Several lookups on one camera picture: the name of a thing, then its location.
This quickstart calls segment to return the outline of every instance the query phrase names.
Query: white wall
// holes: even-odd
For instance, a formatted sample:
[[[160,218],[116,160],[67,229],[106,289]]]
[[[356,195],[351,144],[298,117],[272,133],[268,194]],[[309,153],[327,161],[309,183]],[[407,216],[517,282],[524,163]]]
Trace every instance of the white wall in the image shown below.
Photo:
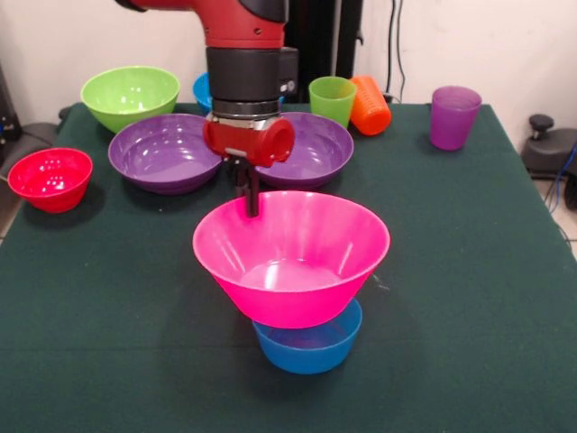
[[[123,65],[169,69],[180,101],[206,70],[193,13],[139,14],[114,0],[0,0],[0,62],[22,123],[57,119],[93,75]]]
[[[390,0],[364,0],[365,46],[357,73],[384,87]],[[405,0],[406,102],[426,102],[444,84],[477,89],[515,145],[542,111],[577,127],[575,0]],[[206,68],[194,14],[137,14],[113,0],[0,0],[0,61],[23,123],[56,120],[92,75],[120,65],[173,71],[180,101]],[[393,93],[398,91],[397,71]]]
[[[357,51],[355,71],[372,74],[385,88],[392,2],[364,1],[365,45]],[[446,84],[474,88],[493,105],[517,147],[535,112],[577,127],[576,17],[575,0],[405,0],[404,101],[428,102]],[[391,93],[397,94],[396,69],[393,77]]]

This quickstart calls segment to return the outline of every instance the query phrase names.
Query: purple bowl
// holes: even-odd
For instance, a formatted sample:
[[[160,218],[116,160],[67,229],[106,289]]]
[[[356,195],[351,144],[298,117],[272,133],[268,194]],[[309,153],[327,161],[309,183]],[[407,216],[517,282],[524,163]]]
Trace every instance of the purple bowl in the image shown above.
[[[275,188],[315,189],[331,180],[353,156],[349,132],[326,117],[283,113],[295,127],[295,147],[285,162],[257,168],[261,179]]]
[[[108,159],[130,182],[150,192],[177,195],[197,189],[222,159],[205,144],[205,118],[158,115],[125,127],[110,142]]]

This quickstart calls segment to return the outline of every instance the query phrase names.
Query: blue object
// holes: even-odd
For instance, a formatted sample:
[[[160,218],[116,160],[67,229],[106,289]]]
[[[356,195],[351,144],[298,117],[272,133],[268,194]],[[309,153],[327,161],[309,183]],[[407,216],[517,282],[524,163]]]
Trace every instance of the blue object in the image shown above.
[[[296,374],[328,372],[351,351],[362,323],[361,305],[353,299],[333,320],[306,329],[277,329],[252,322],[262,352],[278,368]]]
[[[192,85],[192,94],[200,106],[203,115],[208,115],[213,108],[213,98],[210,96],[210,87],[208,85],[208,73],[202,74]]]

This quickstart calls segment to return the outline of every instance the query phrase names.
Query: green felt surface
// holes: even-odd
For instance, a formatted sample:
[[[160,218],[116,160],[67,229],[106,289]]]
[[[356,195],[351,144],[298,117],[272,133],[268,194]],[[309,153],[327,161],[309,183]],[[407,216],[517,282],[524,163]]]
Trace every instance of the green felt surface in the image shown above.
[[[445,153],[426,106],[392,110],[323,188],[383,218],[389,256],[347,361],[302,377],[266,361],[192,254],[195,225],[233,197],[224,171],[181,197],[140,191],[75,106],[58,145],[94,159],[85,199],[23,206],[0,248],[2,430],[577,430],[577,265],[496,116],[484,106]]]

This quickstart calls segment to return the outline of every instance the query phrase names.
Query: green cup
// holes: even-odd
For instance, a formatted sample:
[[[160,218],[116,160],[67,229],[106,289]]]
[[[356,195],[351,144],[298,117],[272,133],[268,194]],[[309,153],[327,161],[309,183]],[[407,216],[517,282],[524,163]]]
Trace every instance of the green cup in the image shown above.
[[[321,77],[308,86],[311,112],[332,119],[345,128],[349,125],[357,87],[341,77]]]

